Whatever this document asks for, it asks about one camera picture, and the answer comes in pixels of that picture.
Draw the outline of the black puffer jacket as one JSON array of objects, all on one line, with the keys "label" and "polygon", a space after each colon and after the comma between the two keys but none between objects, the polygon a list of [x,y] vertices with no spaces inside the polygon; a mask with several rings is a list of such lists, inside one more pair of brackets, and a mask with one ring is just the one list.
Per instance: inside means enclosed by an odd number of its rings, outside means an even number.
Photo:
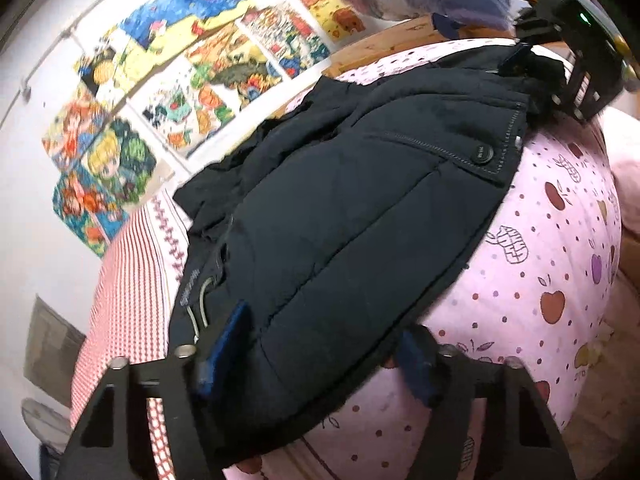
[{"label": "black puffer jacket", "polygon": [[196,339],[210,466],[317,426],[458,278],[566,83],[517,46],[370,84],[321,78],[175,192],[190,218],[171,347]]}]

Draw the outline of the grey standing fan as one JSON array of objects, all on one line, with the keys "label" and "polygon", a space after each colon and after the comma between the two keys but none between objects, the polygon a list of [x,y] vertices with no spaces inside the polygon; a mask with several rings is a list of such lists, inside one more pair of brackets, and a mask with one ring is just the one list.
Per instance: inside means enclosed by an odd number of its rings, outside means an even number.
[{"label": "grey standing fan", "polygon": [[53,408],[32,398],[22,401],[21,412],[24,423],[32,434],[42,444],[62,455],[72,434],[70,421]]}]

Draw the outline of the yellow bears drawing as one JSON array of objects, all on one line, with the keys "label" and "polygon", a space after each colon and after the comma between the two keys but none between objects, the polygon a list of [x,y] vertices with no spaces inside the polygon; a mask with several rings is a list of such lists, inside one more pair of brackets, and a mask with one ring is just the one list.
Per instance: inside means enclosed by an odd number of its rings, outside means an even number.
[{"label": "yellow bears drawing", "polygon": [[334,41],[365,32],[366,25],[342,0],[299,0]]}]

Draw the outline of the red checkered bedding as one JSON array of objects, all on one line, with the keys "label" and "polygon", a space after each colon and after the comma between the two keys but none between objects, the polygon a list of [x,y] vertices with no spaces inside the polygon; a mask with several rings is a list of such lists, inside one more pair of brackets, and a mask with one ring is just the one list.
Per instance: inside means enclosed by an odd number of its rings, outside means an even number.
[{"label": "red checkered bedding", "polygon": [[116,356],[132,364],[166,356],[169,319],[188,251],[187,229],[172,199],[159,192],[134,212],[111,242],[75,365],[73,425]]}]

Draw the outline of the pink apple print bedsheet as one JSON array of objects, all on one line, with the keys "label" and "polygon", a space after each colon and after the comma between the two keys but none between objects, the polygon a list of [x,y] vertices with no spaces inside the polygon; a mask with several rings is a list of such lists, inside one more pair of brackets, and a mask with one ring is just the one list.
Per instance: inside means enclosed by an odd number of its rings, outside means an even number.
[{"label": "pink apple print bedsheet", "polygon": [[[426,318],[466,356],[518,358],[565,428],[584,388],[620,252],[620,210],[602,130],[562,118],[532,134],[512,188],[468,267]],[[303,439],[227,470],[230,479],[398,479],[427,409],[382,366]]]}]

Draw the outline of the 2024 dragon drawing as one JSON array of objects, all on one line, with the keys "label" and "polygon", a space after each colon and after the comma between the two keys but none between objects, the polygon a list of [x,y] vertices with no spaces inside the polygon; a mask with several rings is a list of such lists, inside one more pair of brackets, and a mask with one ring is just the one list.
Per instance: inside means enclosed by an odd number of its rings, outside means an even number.
[{"label": "2024 dragon drawing", "polygon": [[331,55],[312,27],[286,3],[250,9],[242,23],[290,78],[299,76]]}]

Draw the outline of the landscape tree drawing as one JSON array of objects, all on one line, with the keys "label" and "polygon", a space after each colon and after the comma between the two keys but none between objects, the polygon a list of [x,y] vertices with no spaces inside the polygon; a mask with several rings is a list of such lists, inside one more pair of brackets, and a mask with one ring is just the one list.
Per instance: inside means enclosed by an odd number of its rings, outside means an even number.
[{"label": "landscape tree drawing", "polygon": [[197,42],[183,56],[194,67],[191,81],[196,88],[210,84],[234,91],[241,110],[282,81],[260,47],[235,23]]}]

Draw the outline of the orange girl drawing lower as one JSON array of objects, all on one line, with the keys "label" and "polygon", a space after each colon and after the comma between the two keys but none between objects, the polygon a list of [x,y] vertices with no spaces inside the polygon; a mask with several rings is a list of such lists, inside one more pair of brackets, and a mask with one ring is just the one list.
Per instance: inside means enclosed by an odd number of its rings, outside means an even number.
[{"label": "orange girl drawing lower", "polygon": [[61,174],[52,205],[58,218],[100,258],[129,218],[115,197],[81,165]]}]

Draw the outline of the blue sea drawing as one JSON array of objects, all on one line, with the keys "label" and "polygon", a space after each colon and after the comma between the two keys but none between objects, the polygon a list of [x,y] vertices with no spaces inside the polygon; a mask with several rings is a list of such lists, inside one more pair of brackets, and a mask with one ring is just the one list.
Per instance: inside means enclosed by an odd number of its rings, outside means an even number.
[{"label": "blue sea drawing", "polygon": [[124,18],[119,28],[155,64],[173,58],[206,32],[240,18],[250,0],[152,0]]}]

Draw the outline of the drink and oranges drawing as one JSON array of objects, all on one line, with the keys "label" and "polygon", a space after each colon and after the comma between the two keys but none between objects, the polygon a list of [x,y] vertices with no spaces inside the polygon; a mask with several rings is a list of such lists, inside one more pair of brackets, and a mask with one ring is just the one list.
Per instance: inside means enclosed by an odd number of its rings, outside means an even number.
[{"label": "drink and oranges drawing", "polygon": [[160,140],[183,158],[235,118],[220,91],[183,56],[152,76],[131,105]]}]

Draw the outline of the blond boy drawing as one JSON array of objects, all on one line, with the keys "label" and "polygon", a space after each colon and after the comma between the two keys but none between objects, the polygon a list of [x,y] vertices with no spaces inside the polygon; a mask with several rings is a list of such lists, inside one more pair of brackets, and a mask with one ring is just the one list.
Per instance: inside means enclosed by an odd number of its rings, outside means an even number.
[{"label": "blond boy drawing", "polygon": [[81,165],[127,212],[141,207],[174,175],[168,162],[119,117],[96,136]]}]

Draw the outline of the red hair girl drawing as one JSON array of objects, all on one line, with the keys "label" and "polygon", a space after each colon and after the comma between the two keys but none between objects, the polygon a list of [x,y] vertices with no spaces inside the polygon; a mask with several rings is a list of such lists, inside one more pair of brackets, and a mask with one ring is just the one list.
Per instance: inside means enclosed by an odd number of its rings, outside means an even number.
[{"label": "red hair girl drawing", "polygon": [[61,174],[67,174],[102,130],[108,113],[90,91],[76,92],[47,128],[41,142]]}]

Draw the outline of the pineapple night drawing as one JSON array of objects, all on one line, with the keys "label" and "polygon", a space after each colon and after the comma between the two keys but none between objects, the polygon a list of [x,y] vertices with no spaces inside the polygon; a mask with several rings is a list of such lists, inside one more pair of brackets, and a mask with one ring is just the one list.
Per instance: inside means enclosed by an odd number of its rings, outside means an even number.
[{"label": "pineapple night drawing", "polygon": [[114,26],[85,50],[74,70],[104,110],[111,112],[153,69],[148,54],[134,38]]}]

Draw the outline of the wooden bed frame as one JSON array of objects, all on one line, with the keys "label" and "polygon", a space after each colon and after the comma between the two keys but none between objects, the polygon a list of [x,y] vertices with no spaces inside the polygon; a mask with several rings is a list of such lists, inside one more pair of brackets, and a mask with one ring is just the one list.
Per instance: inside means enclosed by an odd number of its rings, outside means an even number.
[{"label": "wooden bed frame", "polygon": [[498,44],[510,46],[515,42],[514,32],[486,27],[464,26],[461,38],[448,40],[434,29],[429,16],[404,21],[376,34],[356,41],[330,57],[329,67],[323,75],[340,78],[351,70],[359,70],[390,58],[388,64],[398,62],[401,68],[422,62],[435,61],[454,52]]}]

